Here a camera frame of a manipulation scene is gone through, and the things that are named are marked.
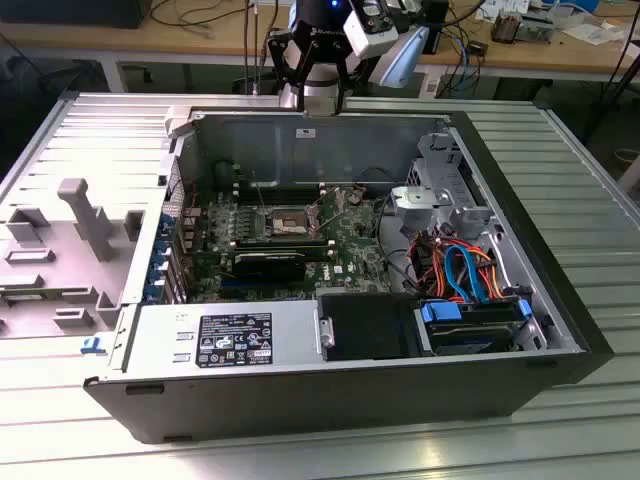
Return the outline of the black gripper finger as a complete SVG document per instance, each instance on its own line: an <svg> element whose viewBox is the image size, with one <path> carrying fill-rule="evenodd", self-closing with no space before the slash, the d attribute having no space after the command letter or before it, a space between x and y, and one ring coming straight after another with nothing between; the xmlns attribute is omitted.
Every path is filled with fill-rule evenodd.
<svg viewBox="0 0 640 480"><path fill-rule="evenodd" d="M334 113L342 111L351 87L347 59L352 49L344 34L319 34L314 40L314 82L322 94L334 101Z"/></svg>
<svg viewBox="0 0 640 480"><path fill-rule="evenodd" d="M295 68L291 67L285 59L285 51L291 42L300 50L300 57ZM267 46L278 81L291 87L291 91L296 95L296 110L303 112L305 109L304 88L315 64L316 41L292 32L272 32L268 37Z"/></svg>

